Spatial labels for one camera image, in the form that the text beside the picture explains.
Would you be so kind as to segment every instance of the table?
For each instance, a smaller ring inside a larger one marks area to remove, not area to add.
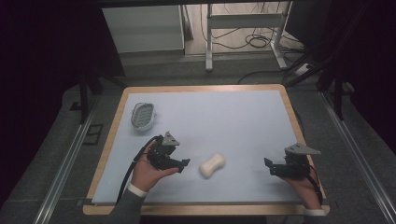
[[[289,97],[281,85],[244,85],[244,86],[178,86],[178,87],[134,87],[125,89],[115,118],[113,120],[105,148],[97,166],[95,175],[92,180],[87,199],[92,199],[100,178],[105,170],[106,163],[114,144],[117,130],[120,126],[120,119],[124,111],[129,93],[150,93],[150,92],[199,92],[199,91],[279,91],[287,114],[290,118],[290,124],[298,142],[304,144],[304,138],[299,128],[297,118],[295,117]],[[83,211],[86,215],[105,215],[109,214],[113,205],[96,206],[92,204],[84,205]],[[323,208],[329,212],[330,207],[324,205]],[[144,205],[142,215],[149,216],[254,216],[254,215],[300,215],[303,213],[303,206],[297,203],[221,203],[221,204],[151,204]]]

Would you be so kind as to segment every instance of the metal frame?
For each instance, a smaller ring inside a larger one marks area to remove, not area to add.
[[[58,173],[55,176],[50,188],[47,193],[41,207],[35,217],[34,224],[47,224],[50,222],[50,218],[55,209],[55,205],[61,196],[62,190],[66,183],[67,177],[69,177],[70,171],[78,155],[81,144],[84,140],[84,136],[87,133],[92,118],[95,114],[97,104],[99,102],[100,96],[94,95],[90,104],[90,113],[87,115],[87,119],[84,123],[79,125],[78,132],[73,140],[72,145],[64,156],[64,160],[59,167]]]
[[[279,50],[279,42],[285,29],[286,20],[289,15],[291,2],[288,2],[282,13],[267,14],[238,14],[238,15],[213,15],[212,4],[207,4],[207,42],[206,42],[206,62],[207,72],[213,70],[213,50],[212,50],[212,29],[231,28],[260,28],[277,27],[275,39],[271,41],[271,48],[276,56],[280,69],[286,69],[287,65]]]
[[[396,208],[393,204],[392,199],[388,195],[382,183],[376,177],[376,174],[374,173],[369,162],[366,160],[363,153],[361,152],[361,148],[353,138],[346,123],[337,116],[334,110],[332,110],[332,100],[330,99],[328,93],[319,91],[318,94],[322,98],[323,103],[325,104],[327,111],[332,118],[335,128],[340,133],[340,136],[346,144],[346,148],[350,152],[352,159],[355,161],[356,166],[361,172],[361,176],[366,182],[367,187],[372,192],[376,203],[381,209],[385,219],[389,224],[396,223]]]

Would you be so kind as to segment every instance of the hand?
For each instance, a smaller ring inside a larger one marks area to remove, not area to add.
[[[311,167],[309,175],[318,183],[316,171]],[[288,182],[296,191],[297,196],[303,201],[306,209],[321,209],[318,195],[315,192],[314,186],[306,177],[302,179],[293,179],[289,177],[280,177]]]
[[[151,147],[156,145],[156,141],[152,141],[146,148],[142,156],[134,167],[131,184],[135,187],[148,192],[163,177],[173,175],[178,172],[178,168],[170,168],[166,170],[155,169],[148,161],[147,153]]]

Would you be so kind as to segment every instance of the wrist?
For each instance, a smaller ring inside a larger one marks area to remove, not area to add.
[[[145,192],[149,192],[149,190],[151,189],[150,186],[148,186],[147,184],[145,184],[147,181],[142,180],[142,178],[134,178],[134,176],[132,176],[132,180],[131,180],[131,184],[135,187],[137,187],[140,190],[143,190]]]
[[[140,198],[145,198],[149,193],[148,191],[144,191],[137,186],[134,186],[132,183],[129,183],[127,189]]]
[[[318,195],[311,189],[298,190],[298,196],[301,198],[305,209],[321,209]]]
[[[323,209],[305,209],[304,215],[311,217],[322,217],[326,216],[326,212]]]

